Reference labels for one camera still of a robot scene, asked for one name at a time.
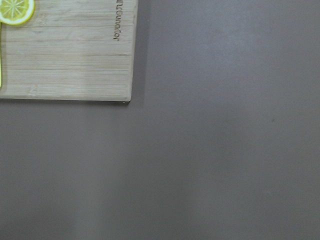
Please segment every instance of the wooden cutting board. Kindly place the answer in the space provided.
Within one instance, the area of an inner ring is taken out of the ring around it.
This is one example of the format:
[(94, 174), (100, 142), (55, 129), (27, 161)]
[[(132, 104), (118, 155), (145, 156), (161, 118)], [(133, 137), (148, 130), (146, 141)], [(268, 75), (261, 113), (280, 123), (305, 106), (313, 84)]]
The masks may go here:
[(1, 24), (0, 98), (130, 101), (138, 0), (35, 0)]

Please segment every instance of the wooden plank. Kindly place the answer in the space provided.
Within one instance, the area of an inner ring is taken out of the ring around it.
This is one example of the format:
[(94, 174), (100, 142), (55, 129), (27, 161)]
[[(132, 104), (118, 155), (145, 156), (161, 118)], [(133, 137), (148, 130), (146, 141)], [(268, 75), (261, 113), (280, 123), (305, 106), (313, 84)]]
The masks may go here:
[(22, 26), (2, 25), (0, 98), (130, 101), (138, 0), (36, 0)]

